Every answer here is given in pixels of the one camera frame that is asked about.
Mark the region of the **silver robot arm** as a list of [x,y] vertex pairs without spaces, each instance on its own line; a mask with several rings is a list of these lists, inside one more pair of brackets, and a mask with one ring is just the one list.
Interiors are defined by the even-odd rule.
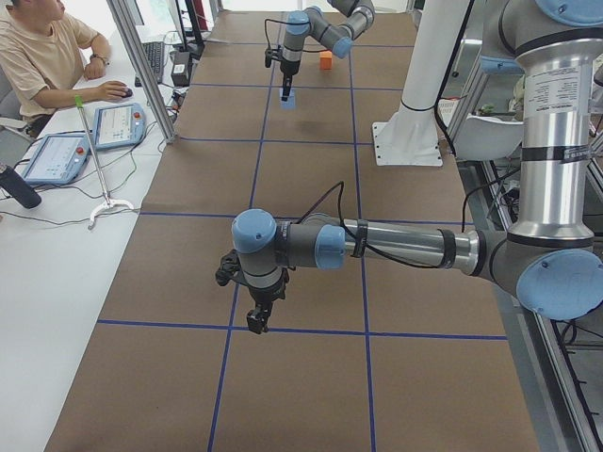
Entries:
[[[435,164],[428,157],[428,115],[437,107],[438,91],[427,106],[409,104],[411,86],[435,88],[446,80],[446,65],[435,66],[436,81],[419,82],[417,71],[428,61],[428,48],[441,51],[430,60],[453,57],[455,32],[464,31],[472,1],[425,1],[415,50],[399,111],[373,125],[380,165]],[[289,14],[284,43],[265,52],[269,67],[279,61],[284,73],[281,98],[288,100],[307,37],[337,57],[374,21],[371,1],[329,1],[347,17],[334,26],[319,8]],[[570,320],[602,303],[602,261],[592,251],[594,233],[583,223],[588,161],[589,103],[594,60],[602,54],[602,1],[486,1],[481,45],[485,73],[524,73],[523,137],[517,220],[507,232],[428,230],[364,219],[343,219],[343,181],[330,188],[297,221],[277,221],[261,209],[240,213],[233,221],[234,249],[220,259],[218,285],[247,286],[254,309],[247,313],[250,331],[268,331],[273,301],[285,299],[289,268],[340,268],[346,254],[394,261],[415,268],[457,268],[488,280],[514,296],[526,309],[553,320]],[[312,214],[340,186],[338,218]]]
[[[283,83],[280,100],[284,105],[293,100],[293,77],[299,72],[305,40],[314,39],[335,57],[344,58],[350,53],[353,42],[371,28],[375,19],[375,8],[371,1],[329,1],[329,5],[346,17],[343,24],[331,24],[318,6],[288,13],[284,21],[266,19],[264,22],[267,49],[265,66],[273,61],[280,63]],[[283,24],[285,37],[282,44],[273,47],[269,41],[268,22]]]

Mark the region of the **person's left hand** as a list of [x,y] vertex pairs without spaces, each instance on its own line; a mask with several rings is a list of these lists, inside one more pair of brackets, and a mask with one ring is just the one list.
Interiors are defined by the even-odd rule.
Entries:
[[96,88],[97,97],[102,101],[120,101],[120,91],[123,87],[128,87],[123,82],[108,81]]

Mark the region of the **person's right hand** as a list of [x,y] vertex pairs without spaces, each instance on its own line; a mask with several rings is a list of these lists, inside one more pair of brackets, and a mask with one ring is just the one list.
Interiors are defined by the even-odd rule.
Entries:
[[84,77],[87,80],[99,79],[105,74],[106,64],[99,58],[93,58],[84,68]]

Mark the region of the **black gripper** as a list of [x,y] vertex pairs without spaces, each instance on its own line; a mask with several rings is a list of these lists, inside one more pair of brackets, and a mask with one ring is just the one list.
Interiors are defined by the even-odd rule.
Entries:
[[278,45],[277,47],[268,46],[265,50],[265,67],[270,68],[274,61],[280,63],[280,71],[283,74],[283,83],[281,89],[281,100],[287,102],[293,81],[300,68],[300,51]]
[[277,266],[266,275],[252,275],[243,269],[236,251],[230,250],[220,258],[215,280],[219,286],[225,286],[230,281],[246,286],[255,301],[255,307],[246,314],[249,331],[255,334],[269,331],[273,302],[285,299],[285,289],[289,283],[286,268]]

